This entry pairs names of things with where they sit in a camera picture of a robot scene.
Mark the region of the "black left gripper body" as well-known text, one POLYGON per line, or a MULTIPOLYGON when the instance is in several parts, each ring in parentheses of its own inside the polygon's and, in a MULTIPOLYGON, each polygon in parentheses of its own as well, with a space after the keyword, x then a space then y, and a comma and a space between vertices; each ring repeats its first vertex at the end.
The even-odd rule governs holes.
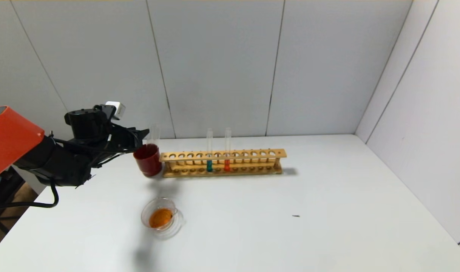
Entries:
POLYGON ((136 129, 126 128, 118 124, 108 125, 108 153, 132 153, 140 145, 136 129))

